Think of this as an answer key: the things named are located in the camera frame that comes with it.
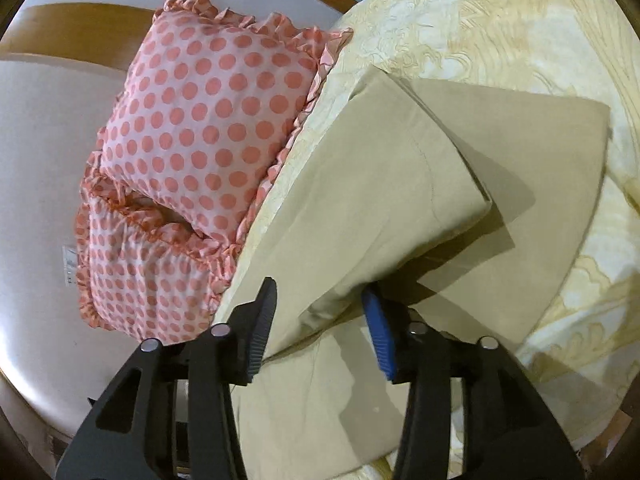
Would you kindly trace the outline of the pink polka-dot pillow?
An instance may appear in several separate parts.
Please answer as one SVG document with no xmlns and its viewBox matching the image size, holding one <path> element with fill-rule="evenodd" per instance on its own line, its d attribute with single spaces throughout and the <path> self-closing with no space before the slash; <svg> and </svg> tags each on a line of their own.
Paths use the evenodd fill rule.
<svg viewBox="0 0 640 480">
<path fill-rule="evenodd" d="M 239 247 L 167 222 L 155 207 L 90 194 L 76 218 L 81 318 L 137 341 L 178 344 L 213 323 Z"/>
<path fill-rule="evenodd" d="M 349 29 L 298 28 L 210 0 L 166 0 L 99 135 L 99 173 L 238 241 L 268 170 L 299 132 Z"/>
</svg>

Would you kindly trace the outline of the right pink polka-dot pillow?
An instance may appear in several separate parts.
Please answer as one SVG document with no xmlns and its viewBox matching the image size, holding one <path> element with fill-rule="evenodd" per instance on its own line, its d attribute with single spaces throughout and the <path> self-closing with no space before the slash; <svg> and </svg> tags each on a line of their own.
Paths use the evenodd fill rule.
<svg viewBox="0 0 640 480">
<path fill-rule="evenodd" d="M 238 241 L 268 170 L 299 132 L 349 29 L 298 28 L 210 0 L 166 0 L 99 135 L 99 173 Z"/>
</svg>

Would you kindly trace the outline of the left pink polka-dot pillow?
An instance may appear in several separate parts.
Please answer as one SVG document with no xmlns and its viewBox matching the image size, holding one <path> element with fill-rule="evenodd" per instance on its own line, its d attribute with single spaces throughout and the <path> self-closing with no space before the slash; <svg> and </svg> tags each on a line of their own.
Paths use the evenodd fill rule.
<svg viewBox="0 0 640 480">
<path fill-rule="evenodd" d="M 213 323 L 239 247 L 167 222 L 155 207 L 90 194 L 76 218 L 81 318 L 137 341 L 178 344 Z"/>
</svg>

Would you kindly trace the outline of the yellow patterned bed mattress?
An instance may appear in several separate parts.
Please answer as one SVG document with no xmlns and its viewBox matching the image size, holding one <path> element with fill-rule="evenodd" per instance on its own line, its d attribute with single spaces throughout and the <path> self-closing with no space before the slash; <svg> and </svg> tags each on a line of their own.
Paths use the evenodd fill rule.
<svg viewBox="0 0 640 480">
<path fill-rule="evenodd" d="M 222 313 L 279 287 L 235 390 L 253 479 L 386 479 L 408 390 L 358 296 L 500 339 L 582 456 L 639 370 L 639 38 L 616 0 L 363 0 Z"/>
</svg>

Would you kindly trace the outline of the beige khaki pants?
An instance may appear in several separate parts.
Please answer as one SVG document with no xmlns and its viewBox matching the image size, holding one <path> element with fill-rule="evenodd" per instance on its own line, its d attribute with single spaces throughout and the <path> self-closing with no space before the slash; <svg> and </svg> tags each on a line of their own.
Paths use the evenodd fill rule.
<svg viewBox="0 0 640 480">
<path fill-rule="evenodd" d="M 360 292 L 520 344 L 596 208 L 610 109 L 368 68 L 320 101 L 250 228 L 218 318 L 278 285 L 265 364 L 233 393 L 253 479 L 331 479 L 398 445 L 404 388 L 375 362 Z"/>
</svg>

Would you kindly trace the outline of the white wall socket plate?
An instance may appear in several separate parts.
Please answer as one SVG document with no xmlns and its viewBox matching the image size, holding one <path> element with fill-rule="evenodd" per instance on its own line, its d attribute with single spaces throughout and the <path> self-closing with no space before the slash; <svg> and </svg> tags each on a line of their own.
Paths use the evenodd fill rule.
<svg viewBox="0 0 640 480">
<path fill-rule="evenodd" d="M 62 247 L 63 272 L 66 286 L 77 284 L 78 257 L 76 249 L 70 246 Z"/>
</svg>

